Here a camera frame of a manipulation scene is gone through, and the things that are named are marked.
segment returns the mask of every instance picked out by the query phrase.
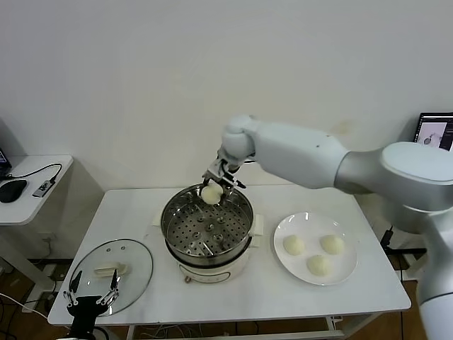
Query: white cooker base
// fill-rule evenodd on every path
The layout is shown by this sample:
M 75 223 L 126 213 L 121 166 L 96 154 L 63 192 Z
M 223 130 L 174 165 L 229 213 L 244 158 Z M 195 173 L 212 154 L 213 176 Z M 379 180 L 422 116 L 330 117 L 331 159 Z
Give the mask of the white cooker base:
M 246 266 L 249 256 L 250 249 L 247 249 L 239 258 L 219 268 L 201 269 L 187 266 L 181 262 L 178 262 L 178 264 L 179 269 L 185 275 L 186 283 L 189 283 L 191 280 L 200 283 L 218 283 L 230 280 L 240 274 Z

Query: glass lid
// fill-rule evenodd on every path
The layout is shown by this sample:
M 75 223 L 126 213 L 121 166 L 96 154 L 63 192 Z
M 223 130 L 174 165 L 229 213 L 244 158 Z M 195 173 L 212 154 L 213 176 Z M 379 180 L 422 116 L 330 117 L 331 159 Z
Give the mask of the glass lid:
M 115 269 L 119 295 L 101 316 L 112 315 L 129 307 L 147 289 L 153 272 L 153 259 L 148 248 L 132 239 L 106 242 L 86 255 L 71 276 L 72 282 L 82 271 L 76 298 L 104 296 L 109 291 Z

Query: white plate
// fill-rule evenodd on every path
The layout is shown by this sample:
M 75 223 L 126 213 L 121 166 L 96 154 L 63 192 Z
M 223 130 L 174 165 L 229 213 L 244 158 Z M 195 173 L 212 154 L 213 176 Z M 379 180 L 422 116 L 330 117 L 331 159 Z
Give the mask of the white plate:
M 319 240 L 322 236 L 334 234 L 345 241 L 345 251 L 339 255 L 326 253 Z M 289 255 L 283 247 L 283 240 L 290 235 L 298 236 L 305 243 L 305 250 L 298 256 Z M 294 276 L 314 285 L 335 285 L 346 280 L 357 265 L 355 240 L 334 220 L 313 212 L 300 212 L 286 217 L 274 233 L 274 247 L 283 266 Z M 313 275 L 306 266 L 306 260 L 314 255 L 327 256 L 333 272 L 327 276 Z

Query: pot handle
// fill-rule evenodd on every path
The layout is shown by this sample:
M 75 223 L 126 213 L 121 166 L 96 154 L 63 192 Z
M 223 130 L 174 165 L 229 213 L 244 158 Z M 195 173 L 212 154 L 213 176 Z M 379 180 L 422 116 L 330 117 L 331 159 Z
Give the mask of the pot handle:
M 161 227 L 161 218 L 162 218 L 162 213 L 164 212 L 164 209 L 160 209 L 157 214 L 155 214 L 153 221 L 151 222 L 151 225 L 154 227 Z
M 255 214 L 249 234 L 252 237 L 264 235 L 264 216 Z
M 252 236 L 251 248 L 258 248 L 261 245 L 261 237 L 264 234 L 264 216 L 255 215 L 249 235 Z

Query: wooden floor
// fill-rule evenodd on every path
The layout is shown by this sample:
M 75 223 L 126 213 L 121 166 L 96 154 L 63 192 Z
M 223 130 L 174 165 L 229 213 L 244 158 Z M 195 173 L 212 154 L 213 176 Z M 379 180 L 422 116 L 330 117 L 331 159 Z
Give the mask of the wooden floor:
M 391 259 L 394 268 L 398 268 L 398 261 Z M 66 273 L 68 266 L 58 266 L 54 276 L 61 280 Z M 426 335 L 421 324 L 418 306 L 415 300 L 415 282 L 403 284 L 412 301 L 412 308 L 402 313 L 403 333 L 401 332 L 401 313 L 388 313 L 374 320 L 364 329 L 350 337 L 350 340 L 425 340 Z M 0 276 L 0 292 L 11 297 L 25 301 L 27 292 L 31 289 L 32 283 L 21 273 L 14 271 L 11 274 Z M 45 319 L 35 313 L 22 313 L 21 308 L 10 304 L 11 301 L 2 297 L 3 306 L 0 305 L 0 340 L 53 340 L 63 338 L 67 329 L 54 327 L 47 323 Z M 53 299 L 48 300 L 47 308 L 53 303 Z M 38 311 L 47 315 L 45 301 L 40 301 Z M 162 329 L 158 336 L 181 338 L 200 336 L 219 336 L 219 335 L 246 335 L 246 334 L 269 334 L 287 332 L 306 332 L 325 329 L 323 319 L 300 319 L 282 320 L 272 322 L 229 322 L 222 324 L 189 324 L 168 329 Z M 120 339 L 126 339 L 127 327 L 109 327 Z M 134 335 L 135 339 L 152 339 L 156 335 L 157 327 L 137 327 Z

